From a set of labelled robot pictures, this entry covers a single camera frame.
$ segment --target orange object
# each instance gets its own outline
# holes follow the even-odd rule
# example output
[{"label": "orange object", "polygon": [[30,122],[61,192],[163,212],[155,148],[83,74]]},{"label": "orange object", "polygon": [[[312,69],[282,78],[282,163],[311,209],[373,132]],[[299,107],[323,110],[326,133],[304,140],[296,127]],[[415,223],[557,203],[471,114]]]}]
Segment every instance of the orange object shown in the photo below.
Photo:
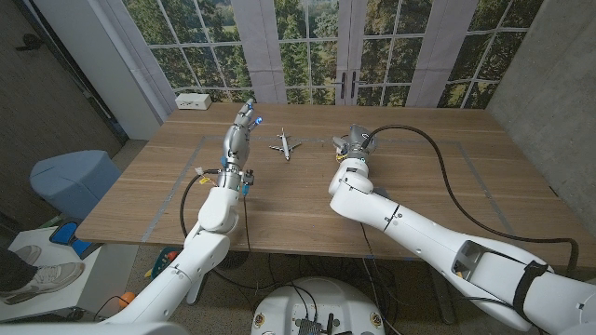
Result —
[{"label": "orange object", "polygon": [[170,252],[168,252],[168,255],[166,255],[166,257],[168,257],[169,261],[174,261],[176,259],[176,257],[178,257],[179,253],[180,253],[180,251],[170,251]]},{"label": "orange object", "polygon": [[120,305],[120,307],[124,308],[124,307],[128,306],[129,303],[131,303],[135,297],[136,297],[136,295],[134,293],[126,292],[120,296],[120,298],[122,300],[118,299],[118,304]]}]

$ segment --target black strap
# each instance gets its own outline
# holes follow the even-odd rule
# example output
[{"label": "black strap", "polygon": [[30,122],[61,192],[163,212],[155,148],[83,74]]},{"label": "black strap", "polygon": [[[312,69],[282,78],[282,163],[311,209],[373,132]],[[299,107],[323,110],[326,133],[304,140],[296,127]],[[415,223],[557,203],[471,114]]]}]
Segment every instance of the black strap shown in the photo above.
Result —
[{"label": "black strap", "polygon": [[526,316],[525,312],[523,311],[525,297],[526,295],[528,295],[528,290],[530,290],[530,286],[532,286],[532,282],[534,282],[534,279],[543,275],[548,268],[548,264],[539,264],[536,261],[531,261],[525,267],[525,273],[521,277],[520,283],[518,283],[517,288],[515,288],[515,296],[513,297],[513,309],[521,317],[523,317],[526,321],[530,323],[532,323],[532,321],[528,319],[528,316]]}]

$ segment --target sneaker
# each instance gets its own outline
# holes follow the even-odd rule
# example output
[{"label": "sneaker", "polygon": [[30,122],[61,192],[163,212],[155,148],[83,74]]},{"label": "sneaker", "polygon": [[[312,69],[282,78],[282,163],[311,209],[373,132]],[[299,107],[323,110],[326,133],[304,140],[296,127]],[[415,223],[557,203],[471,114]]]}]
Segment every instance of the sneaker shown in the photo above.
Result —
[{"label": "sneaker", "polygon": [[55,292],[74,282],[85,270],[82,262],[70,262],[54,266],[41,266],[34,278],[24,286],[11,292],[0,293],[5,304],[28,301],[43,293]]},{"label": "sneaker", "polygon": [[15,253],[27,264],[33,265],[41,255],[41,248],[38,246],[25,246],[15,251]]}]

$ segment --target wall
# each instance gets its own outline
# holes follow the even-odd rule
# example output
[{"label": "wall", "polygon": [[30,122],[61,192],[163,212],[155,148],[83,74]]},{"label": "wall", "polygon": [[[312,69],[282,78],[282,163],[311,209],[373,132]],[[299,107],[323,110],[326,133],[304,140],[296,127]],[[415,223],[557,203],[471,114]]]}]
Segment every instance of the wall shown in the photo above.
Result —
[{"label": "wall", "polygon": [[596,1],[545,0],[487,107],[593,235],[595,35]]},{"label": "wall", "polygon": [[14,230],[35,229],[59,214],[30,186],[35,163],[81,150],[112,156],[121,144],[46,46],[15,49],[35,30],[12,1],[0,1],[0,31],[0,225],[6,215]]},{"label": "wall", "polygon": [[151,139],[159,129],[156,116],[89,2],[35,3],[129,137]]}]

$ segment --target white box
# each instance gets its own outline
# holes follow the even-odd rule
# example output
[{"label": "white box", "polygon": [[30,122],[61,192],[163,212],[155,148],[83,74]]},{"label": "white box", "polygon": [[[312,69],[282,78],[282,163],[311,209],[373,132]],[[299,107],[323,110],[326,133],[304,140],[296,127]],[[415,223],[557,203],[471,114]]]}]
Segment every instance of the white box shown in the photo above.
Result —
[{"label": "white box", "polygon": [[182,93],[176,98],[176,105],[180,109],[206,110],[211,105],[209,94]]}]

